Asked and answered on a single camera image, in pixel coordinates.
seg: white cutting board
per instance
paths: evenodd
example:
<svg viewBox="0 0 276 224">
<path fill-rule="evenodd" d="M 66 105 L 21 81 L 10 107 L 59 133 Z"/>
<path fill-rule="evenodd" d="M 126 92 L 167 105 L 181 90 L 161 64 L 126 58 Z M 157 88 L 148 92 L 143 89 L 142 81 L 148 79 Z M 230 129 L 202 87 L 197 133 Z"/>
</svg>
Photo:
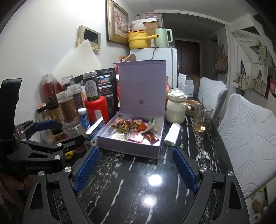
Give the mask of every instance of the white cutting board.
<svg viewBox="0 0 276 224">
<path fill-rule="evenodd" d="M 86 72 L 96 71 L 102 67 L 88 40 L 73 50 L 53 72 L 53 76 L 61 84 L 61 78 L 79 76 Z"/>
</svg>

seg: white chair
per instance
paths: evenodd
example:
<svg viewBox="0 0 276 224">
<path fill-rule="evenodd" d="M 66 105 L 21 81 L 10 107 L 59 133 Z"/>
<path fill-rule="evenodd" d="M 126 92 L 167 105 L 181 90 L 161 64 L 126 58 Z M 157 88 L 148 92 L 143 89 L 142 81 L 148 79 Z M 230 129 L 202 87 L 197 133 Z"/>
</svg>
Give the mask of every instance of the white chair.
<svg viewBox="0 0 276 224">
<path fill-rule="evenodd" d="M 248 198 L 276 176 L 276 118 L 271 110 L 232 94 L 218 131 Z"/>
<path fill-rule="evenodd" d="M 226 99 L 227 87 L 222 81 L 213 81 L 208 78 L 201 78 L 198 91 L 198 99 L 204 100 L 204 104 L 213 109 L 211 118 L 216 118 Z"/>
</svg>

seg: purple gift box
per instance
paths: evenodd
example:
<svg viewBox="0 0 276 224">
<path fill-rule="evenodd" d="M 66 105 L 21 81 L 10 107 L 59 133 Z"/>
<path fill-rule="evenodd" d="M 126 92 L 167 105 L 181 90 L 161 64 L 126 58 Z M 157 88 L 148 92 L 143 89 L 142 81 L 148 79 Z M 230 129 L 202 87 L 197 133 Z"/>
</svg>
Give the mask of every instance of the purple gift box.
<svg viewBox="0 0 276 224">
<path fill-rule="evenodd" d="M 115 152 L 158 159 L 164 126 L 166 105 L 166 61 L 148 60 L 115 63 L 120 73 L 121 110 L 98 133 L 101 148 Z M 160 141 L 151 145 L 144 139 L 142 143 L 111 138 L 115 132 L 112 125 L 118 116 L 125 119 L 144 117 L 155 118 L 155 134 Z"/>
</svg>

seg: human hand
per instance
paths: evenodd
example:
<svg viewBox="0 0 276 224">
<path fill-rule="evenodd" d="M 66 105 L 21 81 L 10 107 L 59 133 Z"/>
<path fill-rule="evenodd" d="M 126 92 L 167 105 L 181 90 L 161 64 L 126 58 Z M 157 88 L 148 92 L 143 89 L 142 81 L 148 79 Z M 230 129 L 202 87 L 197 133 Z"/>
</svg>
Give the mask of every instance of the human hand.
<svg viewBox="0 0 276 224">
<path fill-rule="evenodd" d="M 13 189 L 13 190 L 23 190 L 24 184 L 28 187 L 31 187 L 33 185 L 33 182 L 35 180 L 35 175 L 27 175 L 24 177 L 24 184 L 20 182 L 19 180 L 15 179 L 9 174 L 6 173 L 0 173 L 1 178 L 7 188 Z M 3 186 L 3 183 L 0 181 L 0 195 L 2 195 L 3 198 L 5 198 L 10 203 L 16 205 L 17 203 L 15 200 L 11 197 L 11 195 L 6 191 L 5 187 Z"/>
</svg>

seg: red thermos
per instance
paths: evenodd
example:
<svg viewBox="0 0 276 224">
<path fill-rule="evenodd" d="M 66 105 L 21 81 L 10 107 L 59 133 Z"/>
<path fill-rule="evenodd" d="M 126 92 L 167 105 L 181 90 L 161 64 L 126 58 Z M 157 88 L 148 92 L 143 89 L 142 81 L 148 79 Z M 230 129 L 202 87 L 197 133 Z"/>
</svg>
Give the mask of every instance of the red thermos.
<svg viewBox="0 0 276 224">
<path fill-rule="evenodd" d="M 97 100 L 86 100 L 84 103 L 88 112 L 88 119 L 91 124 L 93 124 L 96 121 L 95 110 L 101 111 L 102 117 L 106 124 L 109 122 L 109 114 L 105 97 L 100 96 L 100 98 Z"/>
</svg>

